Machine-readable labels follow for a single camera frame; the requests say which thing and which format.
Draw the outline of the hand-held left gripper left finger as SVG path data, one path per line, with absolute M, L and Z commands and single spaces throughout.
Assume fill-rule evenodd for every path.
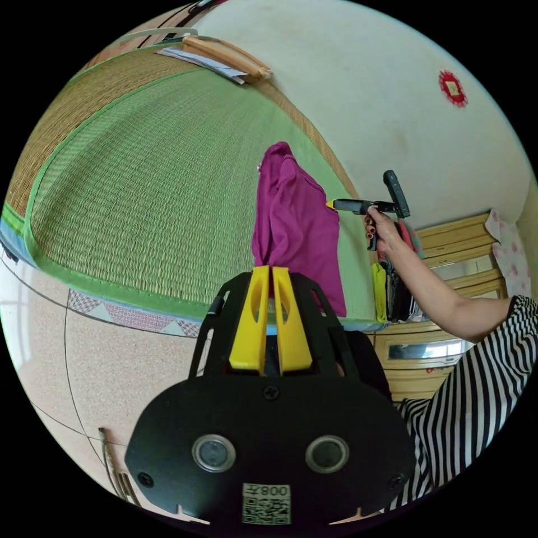
M 264 372 L 269 280 L 268 266 L 253 269 L 229 356 L 234 370 Z

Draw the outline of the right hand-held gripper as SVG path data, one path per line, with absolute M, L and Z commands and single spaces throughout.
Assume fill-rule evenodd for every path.
M 366 201 L 366 200 L 357 200 L 357 199 L 335 199 L 326 202 L 326 206 L 335 211 L 346 211 L 350 212 L 354 215 L 358 216 L 364 216 L 367 215 L 367 210 L 370 206 L 374 206 L 380 211 L 381 213 L 392 213 L 398 216 L 398 202 L 382 202 L 382 201 Z M 377 249 L 377 236 L 375 235 L 373 238 L 367 237 L 367 231 L 365 232 L 367 241 L 368 241 L 368 249 L 370 251 L 374 251 Z

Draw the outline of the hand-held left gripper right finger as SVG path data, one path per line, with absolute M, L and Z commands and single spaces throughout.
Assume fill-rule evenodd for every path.
M 289 270 L 274 267 L 272 278 L 280 374 L 306 371 L 312 365 L 312 356 Z

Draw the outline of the person's right hand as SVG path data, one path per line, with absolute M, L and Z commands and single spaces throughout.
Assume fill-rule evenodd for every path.
M 392 254 L 403 245 L 394 221 L 384 213 L 378 211 L 374 206 L 370 206 L 364 219 L 367 237 L 377 236 L 379 250 L 385 254 Z

